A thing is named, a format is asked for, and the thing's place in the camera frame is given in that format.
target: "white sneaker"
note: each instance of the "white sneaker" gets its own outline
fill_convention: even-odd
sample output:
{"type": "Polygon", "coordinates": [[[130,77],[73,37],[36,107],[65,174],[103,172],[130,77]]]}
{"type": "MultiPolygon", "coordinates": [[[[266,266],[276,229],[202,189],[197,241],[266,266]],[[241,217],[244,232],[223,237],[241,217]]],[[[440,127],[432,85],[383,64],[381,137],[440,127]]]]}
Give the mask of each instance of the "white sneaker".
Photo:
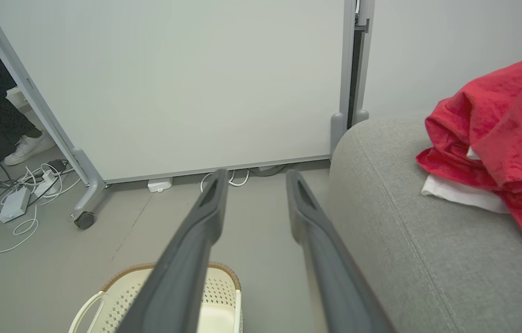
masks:
{"type": "Polygon", "coordinates": [[[41,131],[41,133],[43,134],[41,134],[40,137],[28,137],[22,135],[22,138],[18,140],[16,151],[4,158],[4,164],[16,165],[28,160],[40,152],[53,148],[55,146],[55,141],[53,141],[49,133],[46,131],[41,131]]]}

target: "gray sofa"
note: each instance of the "gray sofa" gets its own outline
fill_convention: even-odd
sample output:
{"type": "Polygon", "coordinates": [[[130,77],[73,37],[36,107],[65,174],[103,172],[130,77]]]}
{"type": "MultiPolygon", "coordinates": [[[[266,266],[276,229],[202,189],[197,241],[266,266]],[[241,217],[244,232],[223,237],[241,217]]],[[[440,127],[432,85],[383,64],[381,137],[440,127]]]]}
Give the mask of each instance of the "gray sofa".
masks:
{"type": "Polygon", "coordinates": [[[421,196],[423,120],[348,130],[326,211],[399,333],[522,332],[522,231],[510,215],[421,196]]]}

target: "laundry basket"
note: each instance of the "laundry basket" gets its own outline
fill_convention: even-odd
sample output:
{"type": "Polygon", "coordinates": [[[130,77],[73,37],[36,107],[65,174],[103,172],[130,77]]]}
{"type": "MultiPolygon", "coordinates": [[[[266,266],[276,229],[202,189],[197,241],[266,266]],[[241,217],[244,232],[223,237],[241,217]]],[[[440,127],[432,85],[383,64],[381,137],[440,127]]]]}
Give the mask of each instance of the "laundry basket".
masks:
{"type": "MultiPolygon", "coordinates": [[[[100,306],[88,333],[115,333],[156,263],[126,268],[90,297],[76,314],[69,333],[76,333],[92,305],[100,306]]],[[[203,290],[197,333],[241,333],[240,282],[228,266],[210,262],[203,290]]]]}

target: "whiteboard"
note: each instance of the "whiteboard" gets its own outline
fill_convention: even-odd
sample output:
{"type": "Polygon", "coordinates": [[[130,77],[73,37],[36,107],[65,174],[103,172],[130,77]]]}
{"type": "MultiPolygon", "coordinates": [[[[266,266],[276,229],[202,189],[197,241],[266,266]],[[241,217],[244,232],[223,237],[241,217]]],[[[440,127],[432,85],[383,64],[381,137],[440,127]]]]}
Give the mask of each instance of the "whiteboard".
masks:
{"type": "Polygon", "coordinates": [[[329,152],[344,0],[0,0],[0,27],[105,180],[329,152]]]}
{"type": "Polygon", "coordinates": [[[471,80],[522,60],[520,0],[372,1],[358,95],[370,118],[429,114],[471,80]]]}

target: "caster wheel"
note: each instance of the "caster wheel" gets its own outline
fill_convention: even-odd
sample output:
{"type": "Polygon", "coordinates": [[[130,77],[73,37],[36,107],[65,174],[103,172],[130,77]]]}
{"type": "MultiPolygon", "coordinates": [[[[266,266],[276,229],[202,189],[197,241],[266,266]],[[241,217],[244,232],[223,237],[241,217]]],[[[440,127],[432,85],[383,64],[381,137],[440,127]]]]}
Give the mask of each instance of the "caster wheel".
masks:
{"type": "Polygon", "coordinates": [[[74,221],[74,224],[81,230],[86,230],[94,224],[94,221],[96,221],[94,213],[91,213],[89,211],[83,211],[80,214],[80,216],[74,221]]]}

